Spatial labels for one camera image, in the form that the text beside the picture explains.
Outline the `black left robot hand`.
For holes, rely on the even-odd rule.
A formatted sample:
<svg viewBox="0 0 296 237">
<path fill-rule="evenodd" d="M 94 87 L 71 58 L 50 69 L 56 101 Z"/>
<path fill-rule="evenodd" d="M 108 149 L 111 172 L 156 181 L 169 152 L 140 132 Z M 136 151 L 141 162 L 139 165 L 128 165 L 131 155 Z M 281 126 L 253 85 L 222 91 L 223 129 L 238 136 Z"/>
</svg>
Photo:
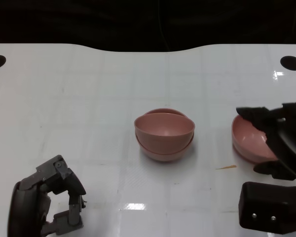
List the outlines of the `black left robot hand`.
<svg viewBox="0 0 296 237">
<path fill-rule="evenodd" d="M 67 192 L 69 209 L 54 215 L 52 222 L 46 217 L 51 198 Z M 81 211 L 85 208 L 86 191 L 64 158 L 57 155 L 36 168 L 36 172 L 15 184 L 12 192 L 7 235 L 9 237 L 58 236 L 83 228 Z"/>
</svg>

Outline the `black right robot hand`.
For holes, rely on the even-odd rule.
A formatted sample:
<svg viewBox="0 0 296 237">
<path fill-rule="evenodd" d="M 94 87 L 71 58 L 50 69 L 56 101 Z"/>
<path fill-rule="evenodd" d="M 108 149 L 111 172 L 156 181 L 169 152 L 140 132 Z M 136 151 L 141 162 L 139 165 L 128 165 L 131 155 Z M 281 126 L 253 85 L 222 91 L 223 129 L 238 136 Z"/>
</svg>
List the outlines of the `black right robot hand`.
<svg viewBox="0 0 296 237">
<path fill-rule="evenodd" d="M 277 157 L 276 163 L 296 177 L 296 102 L 282 107 L 238 107 L 240 117 L 266 134 L 266 144 Z"/>
</svg>

